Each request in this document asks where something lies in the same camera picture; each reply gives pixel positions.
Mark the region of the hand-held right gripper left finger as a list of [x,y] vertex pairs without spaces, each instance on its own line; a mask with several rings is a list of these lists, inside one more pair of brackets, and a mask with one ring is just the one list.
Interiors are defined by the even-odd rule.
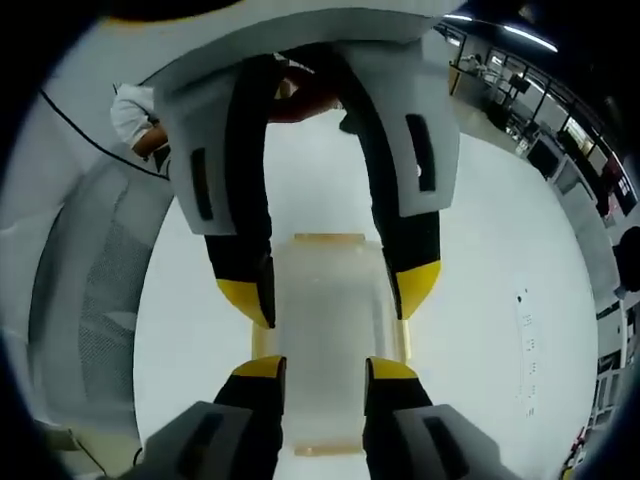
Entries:
[[149,438],[145,479],[271,479],[283,446],[287,360],[267,356],[232,371],[215,399],[198,401]]

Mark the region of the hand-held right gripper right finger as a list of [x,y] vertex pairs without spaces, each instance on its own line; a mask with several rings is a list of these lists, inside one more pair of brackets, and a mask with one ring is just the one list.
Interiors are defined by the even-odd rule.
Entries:
[[366,359],[362,443],[372,479],[506,479],[497,443],[434,404],[404,363]]

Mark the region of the person's left hand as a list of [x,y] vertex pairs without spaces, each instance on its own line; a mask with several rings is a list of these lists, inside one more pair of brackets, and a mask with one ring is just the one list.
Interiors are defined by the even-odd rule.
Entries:
[[282,83],[294,90],[273,101],[269,123],[299,123],[338,107],[338,96],[322,76],[296,65],[285,66],[283,73]]

